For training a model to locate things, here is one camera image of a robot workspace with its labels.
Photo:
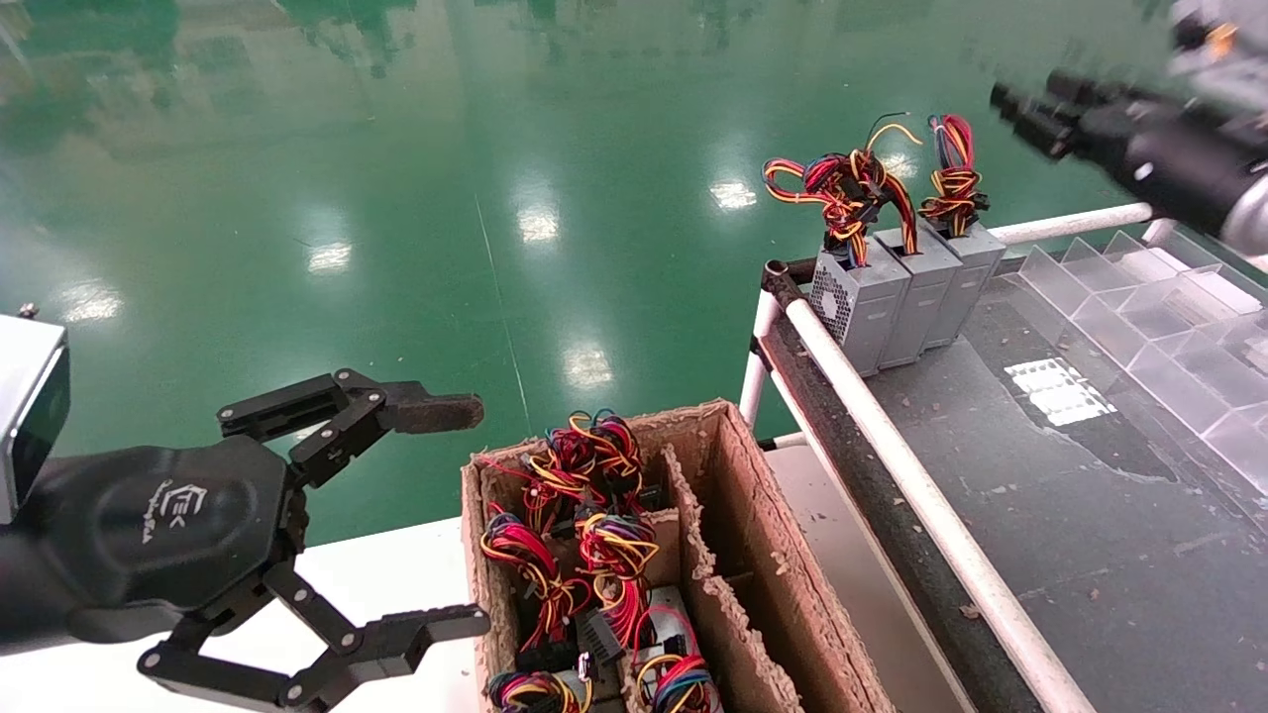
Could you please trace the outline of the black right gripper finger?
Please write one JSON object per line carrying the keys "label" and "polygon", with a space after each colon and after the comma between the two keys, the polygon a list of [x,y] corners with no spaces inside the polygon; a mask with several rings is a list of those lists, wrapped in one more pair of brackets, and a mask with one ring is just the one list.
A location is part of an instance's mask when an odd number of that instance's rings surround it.
{"label": "black right gripper finger", "polygon": [[1137,88],[1096,77],[1069,74],[1054,69],[1045,81],[1046,94],[1065,110],[1092,110],[1096,108],[1137,101],[1142,96]]}
{"label": "black right gripper finger", "polygon": [[1082,128],[1087,110],[1065,110],[1047,94],[1022,95],[1006,84],[995,84],[989,95],[1000,121],[1011,133],[1045,159],[1083,157],[1090,152],[1090,137]]}

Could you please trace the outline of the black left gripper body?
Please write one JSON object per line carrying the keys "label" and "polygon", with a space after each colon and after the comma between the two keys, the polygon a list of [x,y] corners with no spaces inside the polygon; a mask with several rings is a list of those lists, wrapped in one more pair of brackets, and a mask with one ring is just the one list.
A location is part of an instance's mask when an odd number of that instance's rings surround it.
{"label": "black left gripper body", "polygon": [[288,461],[236,435],[55,458],[3,528],[3,653],[128,644],[209,612],[266,563]]}

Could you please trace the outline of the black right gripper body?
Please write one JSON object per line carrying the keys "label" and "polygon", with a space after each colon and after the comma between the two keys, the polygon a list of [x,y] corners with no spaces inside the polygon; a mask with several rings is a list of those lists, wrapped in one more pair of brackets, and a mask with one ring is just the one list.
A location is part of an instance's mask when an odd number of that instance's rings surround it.
{"label": "black right gripper body", "polygon": [[1222,244],[1267,241],[1265,126],[1210,107],[1129,101],[1087,110],[1083,131],[1110,179],[1154,213]]}

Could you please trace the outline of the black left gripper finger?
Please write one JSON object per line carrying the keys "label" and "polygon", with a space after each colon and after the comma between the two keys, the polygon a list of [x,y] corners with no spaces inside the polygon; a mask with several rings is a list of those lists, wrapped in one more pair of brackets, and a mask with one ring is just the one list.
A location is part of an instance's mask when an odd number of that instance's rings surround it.
{"label": "black left gripper finger", "polygon": [[288,457],[295,482],[313,488],[388,433],[462,433],[483,417],[478,395],[432,395],[420,382],[377,382],[349,368],[230,403],[218,414],[223,436],[268,443],[309,430]]}
{"label": "black left gripper finger", "polygon": [[358,688],[413,675],[430,647],[489,632],[476,604],[402,612],[354,625],[290,565],[274,565],[249,596],[280,601],[326,646],[299,672],[259,669],[202,653],[218,625],[235,615],[185,615],[171,636],[141,655],[137,671],[164,690],[257,712],[331,712]]}

